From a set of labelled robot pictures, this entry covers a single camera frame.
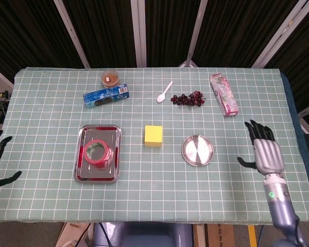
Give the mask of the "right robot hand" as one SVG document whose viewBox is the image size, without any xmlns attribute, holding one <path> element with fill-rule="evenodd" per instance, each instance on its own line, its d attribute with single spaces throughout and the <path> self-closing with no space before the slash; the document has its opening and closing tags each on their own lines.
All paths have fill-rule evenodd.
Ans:
<svg viewBox="0 0 309 247">
<path fill-rule="evenodd" d="M 279 144 L 275 141 L 273 131 L 268 126 L 250 120 L 245 122 L 254 149 L 255 161 L 245 162 L 241 157 L 237 160 L 245 168 L 256 169 L 260 174 L 280 174 L 284 168 L 284 162 Z"/>
</svg>

